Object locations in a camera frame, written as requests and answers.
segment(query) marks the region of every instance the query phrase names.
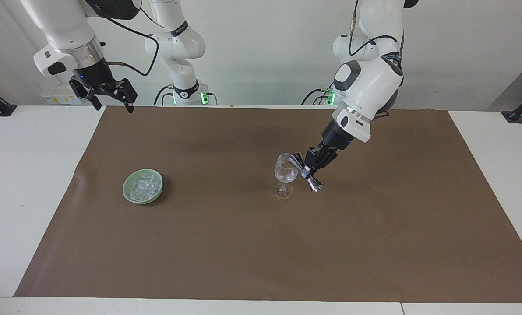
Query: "robotic arm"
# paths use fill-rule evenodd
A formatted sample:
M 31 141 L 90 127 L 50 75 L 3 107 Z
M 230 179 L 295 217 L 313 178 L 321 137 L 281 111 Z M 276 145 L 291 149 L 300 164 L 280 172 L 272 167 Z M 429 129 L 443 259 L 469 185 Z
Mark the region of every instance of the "robotic arm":
M 317 192 L 323 184 L 314 175 L 329 165 L 357 138 L 370 139 L 370 123 L 377 113 L 385 113 L 395 103 L 397 88 L 403 82 L 401 52 L 403 42 L 402 11 L 418 0 L 361 0 L 359 26 L 364 35 L 341 35 L 334 52 L 343 65 L 335 73 L 333 93 L 340 102 L 333 119 L 321 133 L 323 140 L 289 159 Z M 360 48 L 354 53 L 351 46 Z
M 177 0 L 151 0 L 156 23 L 169 32 L 152 34 L 159 43 L 159 59 L 166 66 L 175 91 L 173 103 L 177 105 L 208 104 L 208 87 L 195 76 L 195 70 L 187 60 L 201 58 L 205 54 L 205 40 L 187 23 Z M 145 42 L 149 55 L 155 53 L 151 40 Z
M 43 76 L 72 70 L 69 84 L 78 98 L 99 110 L 96 95 L 107 95 L 133 112 L 137 93 L 128 79 L 113 78 L 101 50 L 105 43 L 97 41 L 87 16 L 130 20 L 141 8 L 141 0 L 21 0 L 21 4 L 49 42 L 33 56 Z

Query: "brown mat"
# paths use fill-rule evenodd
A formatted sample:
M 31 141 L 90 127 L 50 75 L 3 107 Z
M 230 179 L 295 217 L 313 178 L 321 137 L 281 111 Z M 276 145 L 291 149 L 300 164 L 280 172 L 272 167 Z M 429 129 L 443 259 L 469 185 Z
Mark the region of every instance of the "brown mat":
M 522 242 L 447 112 L 396 110 L 274 196 L 331 111 L 107 107 L 15 297 L 522 303 Z M 158 170 L 149 206 L 125 178 Z

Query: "wine glass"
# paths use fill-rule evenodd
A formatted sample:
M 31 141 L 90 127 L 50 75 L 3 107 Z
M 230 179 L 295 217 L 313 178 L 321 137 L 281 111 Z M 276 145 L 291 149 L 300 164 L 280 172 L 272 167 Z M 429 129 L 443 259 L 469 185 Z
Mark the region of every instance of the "wine glass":
M 292 154 L 283 153 L 277 159 L 275 164 L 275 177 L 279 180 L 279 184 L 275 185 L 275 196 L 279 200 L 285 200 L 293 193 L 293 187 L 288 183 L 293 182 L 298 176 L 298 169 L 289 162 Z

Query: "light green ceramic bowl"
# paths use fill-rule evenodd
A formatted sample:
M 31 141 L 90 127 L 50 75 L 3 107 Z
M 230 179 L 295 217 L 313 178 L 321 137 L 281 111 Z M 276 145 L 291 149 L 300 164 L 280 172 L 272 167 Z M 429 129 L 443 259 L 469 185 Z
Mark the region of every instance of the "light green ceramic bowl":
M 134 200 L 129 199 L 129 195 L 131 195 L 131 188 L 133 188 L 133 184 L 135 184 L 135 182 L 138 181 L 138 179 L 140 178 L 141 175 L 155 175 L 157 178 L 159 178 L 159 190 L 154 196 L 151 196 L 150 199 L 143 200 L 143 201 L 134 201 Z M 155 201 L 159 197 L 159 195 L 162 193 L 162 189 L 163 189 L 163 179 L 162 179 L 162 176 L 157 171 L 155 171 L 153 169 L 141 169 L 141 170 L 137 170 L 136 172 L 131 174 L 129 177 L 127 177 L 127 179 L 125 179 L 125 183 L 123 184 L 123 196 L 125 197 L 125 199 L 127 199 L 128 201 L 131 201 L 132 203 L 135 203 L 136 205 L 145 205 L 147 203 L 151 203 L 152 201 Z

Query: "white table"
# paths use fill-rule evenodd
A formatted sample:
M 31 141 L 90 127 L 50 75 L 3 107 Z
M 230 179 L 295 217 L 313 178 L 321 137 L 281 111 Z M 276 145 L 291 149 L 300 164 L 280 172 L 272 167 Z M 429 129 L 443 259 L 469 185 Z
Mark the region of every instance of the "white table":
M 522 304 L 13 298 L 102 112 L 20 106 L 0 118 L 0 314 L 522 314 Z M 522 126 L 500 113 L 450 114 L 522 239 Z

